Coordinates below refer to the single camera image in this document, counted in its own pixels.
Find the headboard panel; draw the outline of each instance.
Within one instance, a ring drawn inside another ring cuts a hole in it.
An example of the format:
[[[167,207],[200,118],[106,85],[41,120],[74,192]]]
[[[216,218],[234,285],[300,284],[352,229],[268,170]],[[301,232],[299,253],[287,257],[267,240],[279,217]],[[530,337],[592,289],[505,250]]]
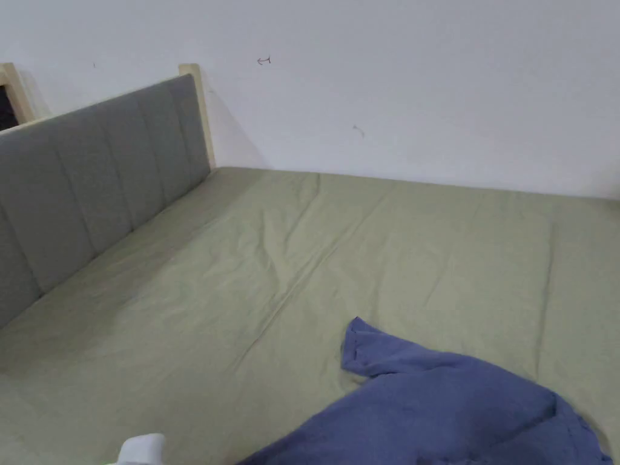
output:
[[[0,134],[0,326],[209,173],[184,75]]]

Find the wooden bedpost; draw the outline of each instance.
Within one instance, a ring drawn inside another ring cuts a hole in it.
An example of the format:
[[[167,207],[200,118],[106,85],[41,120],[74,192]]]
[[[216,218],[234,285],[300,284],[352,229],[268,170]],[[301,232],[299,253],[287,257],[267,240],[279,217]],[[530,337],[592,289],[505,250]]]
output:
[[[202,130],[205,134],[206,153],[209,159],[209,168],[215,169],[215,153],[213,152],[213,140],[211,139],[211,130],[209,129],[209,117],[206,112],[206,97],[202,87],[202,78],[200,76],[200,65],[197,63],[184,63],[179,65],[179,74],[191,74],[196,83],[196,91],[198,92],[198,106],[200,108],[200,119],[202,120]]]
[[[23,125],[34,121],[32,107],[13,63],[0,63],[0,86],[6,89],[6,95],[15,111],[17,122]]]

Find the pen mark on wall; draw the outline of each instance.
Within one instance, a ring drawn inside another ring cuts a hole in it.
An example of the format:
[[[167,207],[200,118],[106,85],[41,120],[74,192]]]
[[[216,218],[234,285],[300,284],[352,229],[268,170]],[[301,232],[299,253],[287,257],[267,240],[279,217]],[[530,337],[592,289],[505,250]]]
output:
[[[363,131],[362,128],[359,128],[357,125],[353,125],[353,129],[360,132],[362,139],[366,137],[366,133]]]

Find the mattress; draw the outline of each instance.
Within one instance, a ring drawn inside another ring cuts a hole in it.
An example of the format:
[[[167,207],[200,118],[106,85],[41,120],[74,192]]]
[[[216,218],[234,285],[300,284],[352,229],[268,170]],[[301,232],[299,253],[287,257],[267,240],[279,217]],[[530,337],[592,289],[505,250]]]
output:
[[[354,390],[360,316],[556,390],[620,449],[620,204],[219,169],[0,331],[0,463],[235,463]]]

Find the blue blanket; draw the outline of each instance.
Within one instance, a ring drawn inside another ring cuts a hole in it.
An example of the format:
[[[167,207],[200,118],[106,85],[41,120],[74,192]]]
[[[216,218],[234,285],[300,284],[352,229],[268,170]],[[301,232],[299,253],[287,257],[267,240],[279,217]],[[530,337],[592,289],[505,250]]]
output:
[[[477,358],[356,318],[342,368],[371,379],[241,464],[611,464],[560,396]]]

